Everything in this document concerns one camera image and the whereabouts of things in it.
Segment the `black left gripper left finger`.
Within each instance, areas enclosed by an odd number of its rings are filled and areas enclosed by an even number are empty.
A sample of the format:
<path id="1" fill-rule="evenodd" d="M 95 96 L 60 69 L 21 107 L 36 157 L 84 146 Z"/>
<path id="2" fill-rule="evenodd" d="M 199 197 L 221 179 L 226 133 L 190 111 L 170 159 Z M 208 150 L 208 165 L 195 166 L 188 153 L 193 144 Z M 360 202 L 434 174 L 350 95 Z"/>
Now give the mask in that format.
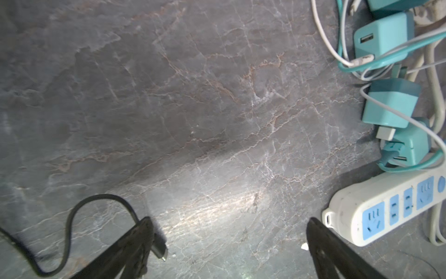
<path id="1" fill-rule="evenodd" d="M 108 247 L 74 279 L 140 279 L 147 272 L 148 257 L 154 241 L 154 226 L 144 217 L 131 230 Z"/>

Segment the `white blue power strip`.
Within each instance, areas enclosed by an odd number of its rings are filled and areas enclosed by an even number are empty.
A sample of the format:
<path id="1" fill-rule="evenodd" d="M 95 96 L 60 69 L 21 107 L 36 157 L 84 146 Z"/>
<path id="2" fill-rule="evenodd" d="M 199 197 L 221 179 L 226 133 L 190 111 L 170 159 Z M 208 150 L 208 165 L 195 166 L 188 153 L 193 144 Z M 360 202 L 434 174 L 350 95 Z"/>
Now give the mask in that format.
<path id="1" fill-rule="evenodd" d="M 446 169 L 382 173 L 338 191 L 322 222 L 363 247 L 446 198 Z"/>

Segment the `teal charger plug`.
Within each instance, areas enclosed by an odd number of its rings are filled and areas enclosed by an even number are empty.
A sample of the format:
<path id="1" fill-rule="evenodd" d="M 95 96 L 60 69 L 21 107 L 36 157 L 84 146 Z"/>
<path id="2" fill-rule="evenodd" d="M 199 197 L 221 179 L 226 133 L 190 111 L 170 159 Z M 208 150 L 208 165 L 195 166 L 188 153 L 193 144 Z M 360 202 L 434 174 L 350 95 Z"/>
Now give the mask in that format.
<path id="1" fill-rule="evenodd" d="M 414 38 L 415 22 L 411 12 L 396 13 L 367 24 L 354 33 L 355 58 L 375 58 Z"/>
<path id="2" fill-rule="evenodd" d="M 422 92 L 421 85 L 405 79 L 375 80 L 367 87 L 367 95 L 391 109 L 411 117 Z M 367 124 L 403 129 L 409 122 L 378 106 L 372 101 L 365 103 L 362 121 Z"/>
<path id="3" fill-rule="evenodd" d="M 388 143 L 402 143 L 404 145 L 400 154 L 389 160 L 389 164 L 402 167 L 419 164 L 429 153 L 432 146 L 430 136 L 412 123 L 408 123 L 406 128 L 396 128 L 392 140 L 382 140 L 381 149 L 386 147 Z"/>

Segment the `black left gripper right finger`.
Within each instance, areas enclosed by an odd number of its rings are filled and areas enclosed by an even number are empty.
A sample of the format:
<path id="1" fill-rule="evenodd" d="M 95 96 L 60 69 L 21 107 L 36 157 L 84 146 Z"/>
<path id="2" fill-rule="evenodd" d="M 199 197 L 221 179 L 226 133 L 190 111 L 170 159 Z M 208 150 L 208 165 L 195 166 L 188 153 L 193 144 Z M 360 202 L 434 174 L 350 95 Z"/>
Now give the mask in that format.
<path id="1" fill-rule="evenodd" d="M 319 279 L 384 279 L 321 221 L 312 217 L 306 228 L 309 251 Z"/>

